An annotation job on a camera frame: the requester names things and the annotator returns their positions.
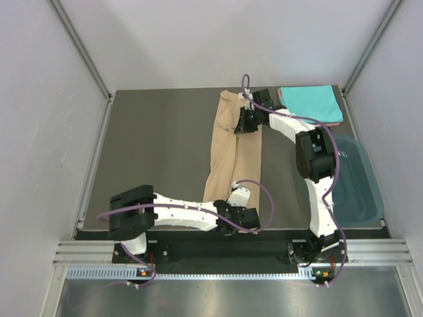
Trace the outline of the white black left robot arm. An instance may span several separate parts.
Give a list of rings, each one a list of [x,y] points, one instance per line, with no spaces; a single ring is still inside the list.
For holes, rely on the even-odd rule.
[[[172,199],[143,185],[110,199],[108,236],[121,242],[136,262],[150,253],[147,231],[153,227],[176,226],[224,235],[240,230],[258,230],[260,220],[255,208],[248,208],[250,190],[238,186],[227,200],[194,202]]]

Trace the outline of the beige t shirt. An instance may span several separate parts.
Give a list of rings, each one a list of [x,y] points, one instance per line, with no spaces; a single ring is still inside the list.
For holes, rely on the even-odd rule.
[[[203,201],[228,200],[232,184],[250,180],[248,208],[260,207],[260,176],[262,160],[262,129],[236,134],[241,108],[246,100],[237,93],[220,92],[219,104],[211,137],[210,173],[206,180]]]

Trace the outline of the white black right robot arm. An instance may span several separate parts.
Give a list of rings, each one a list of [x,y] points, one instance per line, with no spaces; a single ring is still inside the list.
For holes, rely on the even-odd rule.
[[[339,176],[339,155],[330,129],[316,120],[292,114],[276,106],[267,89],[251,92],[244,88],[239,98],[246,104],[241,108],[235,133],[252,133],[260,125],[280,132],[295,145],[296,168],[305,180],[309,194],[311,238],[307,249],[291,251],[296,260],[318,262],[326,260],[340,242],[340,230],[334,220],[332,191]]]

